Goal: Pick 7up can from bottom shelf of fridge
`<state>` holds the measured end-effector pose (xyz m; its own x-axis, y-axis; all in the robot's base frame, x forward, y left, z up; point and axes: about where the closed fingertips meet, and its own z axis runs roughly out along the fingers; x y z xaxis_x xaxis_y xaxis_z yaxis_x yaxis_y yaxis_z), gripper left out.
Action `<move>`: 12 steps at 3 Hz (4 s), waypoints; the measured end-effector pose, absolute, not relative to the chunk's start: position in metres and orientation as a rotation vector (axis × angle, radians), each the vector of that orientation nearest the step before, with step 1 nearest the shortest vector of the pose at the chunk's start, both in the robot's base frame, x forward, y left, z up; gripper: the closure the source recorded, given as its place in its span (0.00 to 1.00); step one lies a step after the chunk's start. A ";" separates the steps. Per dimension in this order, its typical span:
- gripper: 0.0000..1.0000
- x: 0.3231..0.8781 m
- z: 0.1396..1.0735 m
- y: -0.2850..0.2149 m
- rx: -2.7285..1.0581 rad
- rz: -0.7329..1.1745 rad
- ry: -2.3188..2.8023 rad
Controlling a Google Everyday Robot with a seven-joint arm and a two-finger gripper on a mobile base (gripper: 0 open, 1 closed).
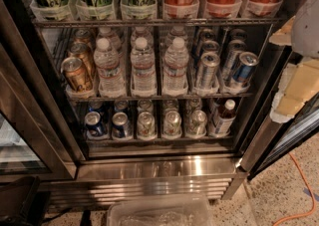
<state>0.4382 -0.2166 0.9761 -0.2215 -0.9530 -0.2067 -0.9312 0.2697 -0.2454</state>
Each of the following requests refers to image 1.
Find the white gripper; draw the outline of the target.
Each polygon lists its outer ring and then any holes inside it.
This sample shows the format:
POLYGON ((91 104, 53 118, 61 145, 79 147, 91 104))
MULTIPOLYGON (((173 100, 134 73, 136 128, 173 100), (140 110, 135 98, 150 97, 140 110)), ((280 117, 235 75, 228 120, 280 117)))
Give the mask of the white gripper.
MULTIPOLYGON (((295 17, 290 18, 273 33, 269 42, 277 46, 291 45, 291 31, 295 17)), ((278 92, 272 101, 270 118, 277 123, 293 119, 319 92, 319 60, 306 57, 301 63, 289 63, 284 69, 278 92)))

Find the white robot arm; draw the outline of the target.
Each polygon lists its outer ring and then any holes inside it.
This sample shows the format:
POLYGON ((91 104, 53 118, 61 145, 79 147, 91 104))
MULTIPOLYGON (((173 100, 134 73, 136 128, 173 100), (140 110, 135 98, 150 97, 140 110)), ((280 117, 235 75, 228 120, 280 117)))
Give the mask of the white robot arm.
POLYGON ((319 0, 307 0, 269 42, 290 46, 303 57, 283 70, 272 101, 271 120, 286 123, 319 92, 319 0))

